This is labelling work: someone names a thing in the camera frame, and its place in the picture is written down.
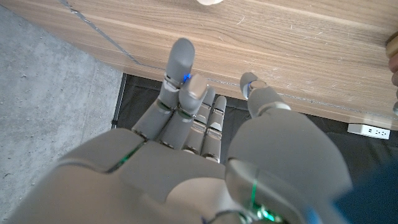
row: concrete floor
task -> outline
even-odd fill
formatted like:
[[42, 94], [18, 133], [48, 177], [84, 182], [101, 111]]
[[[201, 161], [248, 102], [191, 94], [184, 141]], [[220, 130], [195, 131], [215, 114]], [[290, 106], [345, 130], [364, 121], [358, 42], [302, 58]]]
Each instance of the concrete floor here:
[[0, 6], [0, 220], [111, 127], [122, 73]]

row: power strip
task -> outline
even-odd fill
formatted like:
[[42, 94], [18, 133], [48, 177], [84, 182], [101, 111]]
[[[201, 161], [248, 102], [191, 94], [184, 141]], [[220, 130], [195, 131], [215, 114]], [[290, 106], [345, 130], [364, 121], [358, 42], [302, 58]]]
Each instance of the power strip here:
[[366, 124], [349, 124], [349, 133], [360, 134], [367, 137], [379, 138], [379, 139], [389, 139], [390, 130], [372, 127]]

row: wooden tabletop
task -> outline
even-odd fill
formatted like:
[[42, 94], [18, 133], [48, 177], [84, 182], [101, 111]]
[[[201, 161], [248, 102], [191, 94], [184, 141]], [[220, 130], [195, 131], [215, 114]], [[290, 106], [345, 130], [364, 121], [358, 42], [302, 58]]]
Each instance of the wooden tabletop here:
[[253, 72], [293, 110], [398, 129], [385, 53], [396, 0], [60, 1], [0, 4], [126, 73], [163, 79], [172, 44], [186, 37], [192, 73], [218, 94], [242, 98], [239, 78]]

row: gray robotic hand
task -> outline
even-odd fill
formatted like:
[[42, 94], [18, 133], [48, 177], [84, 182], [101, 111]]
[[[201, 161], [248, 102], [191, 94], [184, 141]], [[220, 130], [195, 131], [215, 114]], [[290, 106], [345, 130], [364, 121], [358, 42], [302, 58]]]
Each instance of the gray robotic hand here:
[[132, 130], [69, 152], [8, 223], [346, 223], [331, 201], [351, 188], [336, 146], [252, 73], [252, 119], [220, 164], [226, 98], [191, 75], [194, 48], [174, 44], [158, 99]]

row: scratch on table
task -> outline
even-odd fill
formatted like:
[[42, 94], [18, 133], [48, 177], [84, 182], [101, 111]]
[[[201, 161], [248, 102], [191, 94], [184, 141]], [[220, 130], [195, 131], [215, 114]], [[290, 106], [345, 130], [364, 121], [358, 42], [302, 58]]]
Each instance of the scratch on table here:
[[243, 16], [243, 19], [241, 21], [239, 21], [236, 25], [239, 25], [243, 20], [244, 20], [244, 16]]

